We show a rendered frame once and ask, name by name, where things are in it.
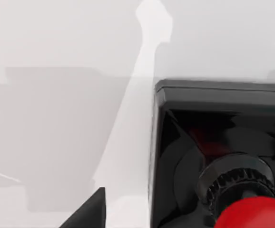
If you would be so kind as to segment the black open box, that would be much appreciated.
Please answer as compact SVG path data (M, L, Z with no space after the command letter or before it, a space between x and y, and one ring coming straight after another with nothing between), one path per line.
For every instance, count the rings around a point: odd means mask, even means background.
M275 199L275 84L158 81L149 168L150 228L214 228L238 200Z

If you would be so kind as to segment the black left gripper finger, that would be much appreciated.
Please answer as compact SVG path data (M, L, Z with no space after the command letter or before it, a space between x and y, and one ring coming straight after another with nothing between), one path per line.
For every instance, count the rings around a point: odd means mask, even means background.
M106 189L98 188L59 228L106 228Z

